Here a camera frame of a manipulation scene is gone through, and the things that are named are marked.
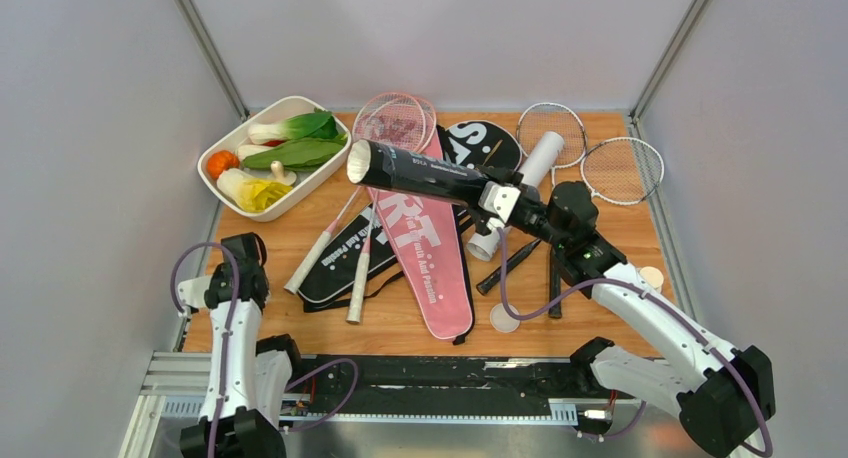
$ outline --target white basket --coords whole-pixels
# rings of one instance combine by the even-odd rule
[[[326,163],[321,165],[321,168],[318,168],[312,173],[298,173],[298,180],[294,186],[294,189],[286,193],[286,195],[280,198],[279,201],[277,201],[261,213],[251,213],[248,211],[244,211],[239,208],[239,206],[236,205],[232,200],[230,200],[223,193],[221,193],[218,190],[218,187],[215,186],[215,180],[213,180],[209,176],[209,173],[206,172],[206,161],[212,154],[218,151],[228,150],[235,153],[236,148],[243,144],[250,143],[250,140],[247,139],[247,128],[254,123],[277,123],[281,120],[285,120],[286,118],[291,118],[292,116],[310,113],[314,111],[314,108],[316,107],[322,109],[324,108],[318,103],[315,103],[314,101],[308,98],[304,98],[302,96],[288,96],[274,103],[268,108],[265,108],[260,113],[257,113],[254,117],[242,123],[241,126],[230,132],[230,134],[222,138],[214,145],[212,145],[211,148],[206,150],[206,152],[200,156],[200,159],[197,161],[197,172],[200,174],[200,177],[203,178],[203,182],[206,183],[206,186],[208,186],[210,190],[212,190],[212,193],[215,193],[215,196],[217,196],[219,200],[224,202],[224,204],[226,204],[227,206],[232,208],[236,213],[242,216],[246,216],[251,220],[255,221],[271,221],[279,218],[280,215],[288,211],[297,202],[299,202],[306,195],[311,193],[312,190],[317,188],[318,185],[323,183],[324,180],[329,178],[330,175],[335,173],[335,171],[339,169],[342,163],[344,163],[345,157],[347,156],[347,152],[350,150],[351,136],[350,130],[348,130],[344,123],[339,121],[338,118],[335,118],[336,127],[340,130],[341,133],[347,133],[348,135],[347,143],[345,143],[344,148],[339,150],[339,152],[336,153],[335,156],[333,156]]]

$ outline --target white wall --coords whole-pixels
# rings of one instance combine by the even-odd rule
[[[774,363],[777,457],[848,454],[846,23],[713,0],[644,119],[704,321]]]
[[[236,118],[173,0],[0,0],[0,27],[0,454],[111,458]]]
[[[247,105],[628,108],[692,0],[194,0]]]

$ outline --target racket grip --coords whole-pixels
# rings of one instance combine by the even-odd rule
[[[554,250],[548,255],[548,302],[554,301],[562,292],[562,279],[556,269],[556,256]],[[562,302],[557,303],[548,310],[548,316],[558,320],[562,318]]]
[[[509,273],[510,271],[514,270],[516,266],[520,265],[522,261],[527,259],[527,257],[530,256],[531,253],[533,253],[533,250],[535,250],[541,242],[542,240],[537,238],[531,241],[530,243],[527,243],[526,245],[522,246],[521,249],[513,253],[512,256],[510,256],[509,259],[506,260],[506,272]],[[489,276],[483,278],[480,283],[477,283],[476,288],[481,295],[485,295],[500,282],[501,268],[497,267],[495,268],[495,271],[489,274]]]
[[[321,236],[318,237],[318,240],[315,241],[315,244],[312,245],[312,249],[309,250],[309,253],[303,257],[303,261],[300,262],[297,269],[294,270],[291,278],[289,278],[288,283],[286,283],[285,288],[291,294],[297,293],[300,285],[303,284],[303,280],[306,279],[306,275],[309,274],[309,271],[312,270],[312,267],[315,266],[315,263],[318,262],[318,259],[321,258],[321,253],[324,252],[324,248],[330,244],[330,240],[333,235],[328,230],[324,230],[321,232]]]
[[[350,305],[347,309],[345,320],[351,325],[358,325],[362,321],[362,303],[365,301],[365,284],[368,282],[368,267],[371,261],[371,253],[363,251],[356,262],[356,275],[353,281],[353,291],[350,293]]]

